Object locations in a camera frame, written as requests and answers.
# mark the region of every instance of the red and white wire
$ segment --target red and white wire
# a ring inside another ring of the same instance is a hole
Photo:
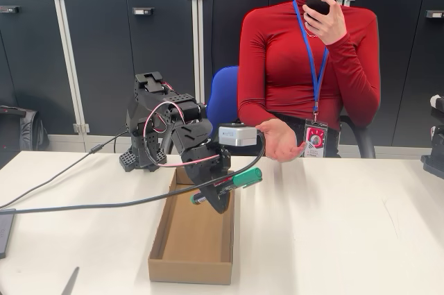
[[[171,104],[171,105],[175,106],[176,109],[178,109],[178,111],[180,113],[180,118],[182,118],[183,123],[186,124],[185,123],[185,117],[183,115],[182,110],[179,108],[179,106],[176,103],[174,103],[174,102],[165,101],[165,102],[159,104],[158,106],[156,106],[154,108],[154,110],[150,113],[148,118],[146,118],[145,126],[144,126],[144,143],[145,144],[146,144],[146,127],[148,126],[148,122],[150,121],[150,119],[154,115],[154,113],[157,111],[157,109],[160,108],[161,106],[165,105],[165,104]],[[195,165],[197,163],[213,160],[215,158],[219,158],[219,155],[213,155],[213,156],[210,156],[208,158],[201,158],[200,160],[195,160],[195,161],[191,161],[191,162],[184,162],[184,163],[178,163],[178,164],[174,164],[174,165],[161,165],[161,164],[158,164],[158,163],[156,165],[159,166],[159,167],[166,167],[166,168],[169,168],[169,167],[183,167],[185,165]]]
[[[173,87],[169,83],[163,82],[162,85],[166,85],[172,92],[175,92],[175,90],[173,89]]]
[[[158,129],[156,129],[156,128],[153,127],[153,130],[155,130],[157,133],[165,133],[165,132],[167,131],[167,123],[165,123],[165,120],[163,120],[163,118],[162,118],[159,114],[157,114],[157,118],[159,118],[160,121],[161,121],[162,123],[164,123],[164,125],[165,125],[165,129],[164,129],[164,130],[158,130]]]

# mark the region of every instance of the red turtleneck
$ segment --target red turtleneck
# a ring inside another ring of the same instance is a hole
[[[303,16],[306,0],[296,0]],[[373,12],[342,6],[347,35],[327,48],[330,56],[321,87],[318,120],[339,129],[345,106],[358,126],[368,125],[379,107],[379,49]],[[316,71],[325,45],[308,37]],[[244,19],[238,76],[238,111],[243,123],[256,126],[270,112],[313,119],[309,59],[293,3],[255,9]]]

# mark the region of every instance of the marker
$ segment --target marker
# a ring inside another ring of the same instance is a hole
[[[230,180],[222,182],[218,185],[215,185],[218,190],[218,195],[221,196],[232,189],[237,189],[238,187],[248,187],[250,185],[256,184],[262,181],[262,171],[259,168],[250,168],[247,171],[244,171],[241,174],[233,176]],[[191,202],[194,205],[200,205],[201,203],[206,202],[205,196],[199,192],[190,197]]]

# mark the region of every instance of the woman's right hand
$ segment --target woman's right hand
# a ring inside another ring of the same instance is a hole
[[[305,150],[306,144],[299,147],[294,131],[280,119],[270,119],[256,126],[265,135],[265,155],[279,162],[288,162]]]

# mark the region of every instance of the blue lanyard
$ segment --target blue lanyard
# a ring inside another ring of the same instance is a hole
[[[307,33],[305,32],[304,25],[303,25],[302,19],[300,17],[299,8],[296,3],[296,0],[293,0],[293,8],[294,8],[294,11],[296,12],[296,16],[298,17],[300,32],[302,33],[302,37],[304,38],[305,47],[307,48],[308,58],[310,61],[311,79],[313,80],[313,91],[314,91],[313,113],[314,113],[314,121],[316,121],[317,114],[318,114],[319,93],[321,92],[322,77],[324,75],[325,66],[327,64],[328,50],[327,50],[327,48],[325,48],[325,50],[324,50],[321,71],[319,72],[319,77],[318,77],[318,74],[316,73],[316,68],[314,66],[313,53],[311,52],[310,43],[308,42]]]

